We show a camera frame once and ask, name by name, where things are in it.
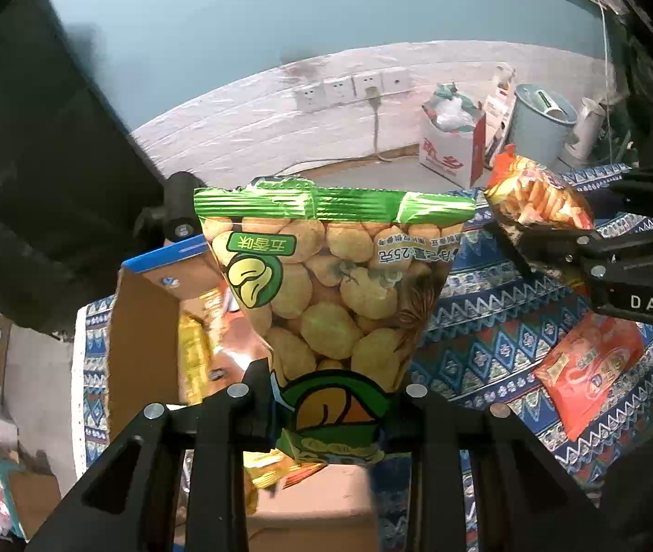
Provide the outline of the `long gold biscuit pack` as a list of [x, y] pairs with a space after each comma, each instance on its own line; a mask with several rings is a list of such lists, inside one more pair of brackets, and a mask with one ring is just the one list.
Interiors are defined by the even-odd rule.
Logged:
[[249, 452], [243, 454], [245, 512], [254, 515], [260, 491], [289, 489], [324, 469], [324, 464], [300, 464], [284, 452]]

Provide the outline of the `orange white-lettered snack bag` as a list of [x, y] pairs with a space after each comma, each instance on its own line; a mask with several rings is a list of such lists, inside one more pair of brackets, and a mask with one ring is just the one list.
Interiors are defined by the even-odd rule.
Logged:
[[210, 319], [210, 334], [216, 334], [216, 338], [209, 368], [209, 395], [240, 383], [252, 362], [269, 355], [229, 288], [221, 285], [218, 294], [220, 309]]

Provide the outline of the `orange green chip bag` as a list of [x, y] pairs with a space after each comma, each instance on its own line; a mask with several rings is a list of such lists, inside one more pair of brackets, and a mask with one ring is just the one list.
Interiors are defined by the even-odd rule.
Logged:
[[519, 225], [592, 230], [593, 214], [583, 195], [546, 166], [508, 144], [493, 162], [485, 198], [501, 218]]

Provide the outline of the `yellow cracker sleeve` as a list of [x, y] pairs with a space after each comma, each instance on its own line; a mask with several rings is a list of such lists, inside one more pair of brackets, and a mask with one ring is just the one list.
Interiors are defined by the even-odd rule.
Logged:
[[189, 405], [209, 395], [213, 354], [207, 329], [195, 316], [181, 314], [178, 324], [178, 373], [181, 397]]

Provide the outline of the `red cracker bag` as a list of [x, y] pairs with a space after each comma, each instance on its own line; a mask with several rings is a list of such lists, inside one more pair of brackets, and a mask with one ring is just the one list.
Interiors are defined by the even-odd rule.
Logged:
[[533, 371], [549, 394], [568, 439], [576, 441], [601, 410], [607, 392], [643, 355], [640, 328], [590, 311]]

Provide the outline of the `green peanut snack bag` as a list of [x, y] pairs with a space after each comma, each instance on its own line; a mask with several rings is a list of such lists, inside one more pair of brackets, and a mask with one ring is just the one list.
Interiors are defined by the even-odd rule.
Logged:
[[301, 462], [382, 459], [385, 419], [475, 213], [468, 195], [261, 178], [193, 197], [268, 350], [275, 443]]

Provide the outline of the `open cardboard box blue rim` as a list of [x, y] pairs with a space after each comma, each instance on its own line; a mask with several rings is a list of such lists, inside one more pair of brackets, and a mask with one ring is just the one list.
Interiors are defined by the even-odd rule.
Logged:
[[193, 455], [186, 509], [189, 551], [373, 551], [366, 513], [248, 517], [243, 435], [249, 387], [231, 384], [198, 405], [179, 395], [179, 299], [143, 274], [119, 273], [109, 328], [112, 441], [74, 490], [83, 518], [57, 550], [170, 551], [184, 455]]

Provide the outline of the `white electric kettle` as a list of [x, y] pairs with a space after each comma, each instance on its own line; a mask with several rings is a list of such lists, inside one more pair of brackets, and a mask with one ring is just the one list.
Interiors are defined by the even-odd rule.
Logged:
[[561, 160], [571, 167], [583, 166], [596, 146], [605, 118], [606, 110], [600, 102], [584, 97], [577, 122], [563, 147]]

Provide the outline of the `blue patterned tablecloth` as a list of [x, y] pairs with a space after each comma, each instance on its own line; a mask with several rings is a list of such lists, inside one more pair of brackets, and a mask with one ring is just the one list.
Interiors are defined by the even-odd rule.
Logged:
[[[618, 166], [584, 171], [570, 186], [587, 193], [618, 181]], [[653, 324], [635, 322], [643, 355], [607, 392], [576, 441], [533, 371], [587, 313], [586, 283], [547, 276], [525, 282], [484, 226], [505, 221], [481, 195], [437, 307], [402, 380], [416, 405], [407, 545], [413, 551], [459, 551], [475, 535], [484, 551], [653, 551], [653, 443], [622, 455], [647, 419], [653, 392]], [[602, 237], [652, 230], [632, 213], [593, 216]], [[196, 263], [205, 289], [226, 285], [203, 237]], [[109, 328], [93, 335], [107, 362], [83, 404], [93, 434], [109, 430]], [[75, 536], [83, 518], [77, 482], [30, 544], [39, 551]]]

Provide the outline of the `light blue waste bin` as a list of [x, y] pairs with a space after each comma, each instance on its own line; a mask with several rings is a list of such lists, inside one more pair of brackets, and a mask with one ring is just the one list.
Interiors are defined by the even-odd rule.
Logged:
[[577, 111], [565, 97], [538, 85], [519, 84], [507, 142], [518, 155], [556, 168], [576, 122]]

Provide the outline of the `flattened cardboard packaging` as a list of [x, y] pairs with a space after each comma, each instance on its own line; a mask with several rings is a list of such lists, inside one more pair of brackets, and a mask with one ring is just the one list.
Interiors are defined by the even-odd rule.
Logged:
[[486, 168], [493, 166], [496, 155], [506, 142], [515, 106], [515, 87], [516, 70], [507, 63], [499, 63], [492, 76], [490, 91], [482, 104], [486, 117]]

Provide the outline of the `red white paper bag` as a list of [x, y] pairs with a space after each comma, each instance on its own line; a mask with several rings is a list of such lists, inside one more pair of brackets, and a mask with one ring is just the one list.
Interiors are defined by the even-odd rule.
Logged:
[[437, 84], [421, 106], [421, 165], [461, 188], [484, 172], [486, 115], [455, 84]]

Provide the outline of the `cardboard pile on floor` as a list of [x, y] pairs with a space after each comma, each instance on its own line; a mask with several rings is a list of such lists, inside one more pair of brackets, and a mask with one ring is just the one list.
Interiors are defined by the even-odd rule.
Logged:
[[0, 540], [28, 542], [61, 498], [56, 476], [0, 457]]

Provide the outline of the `black fabric backdrop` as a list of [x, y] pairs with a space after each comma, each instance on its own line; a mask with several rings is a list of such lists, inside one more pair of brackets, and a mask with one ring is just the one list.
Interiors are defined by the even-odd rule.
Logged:
[[163, 242], [162, 178], [70, 52], [48, 0], [0, 14], [0, 314], [41, 333]]

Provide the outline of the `white wall socket row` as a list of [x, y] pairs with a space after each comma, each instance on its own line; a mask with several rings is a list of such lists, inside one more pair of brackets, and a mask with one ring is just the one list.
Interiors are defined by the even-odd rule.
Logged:
[[414, 81], [410, 71], [406, 67], [398, 66], [385, 70], [360, 71], [355, 75], [332, 77], [295, 87], [293, 96], [296, 110], [314, 112], [366, 101], [374, 96], [409, 92], [412, 86]]

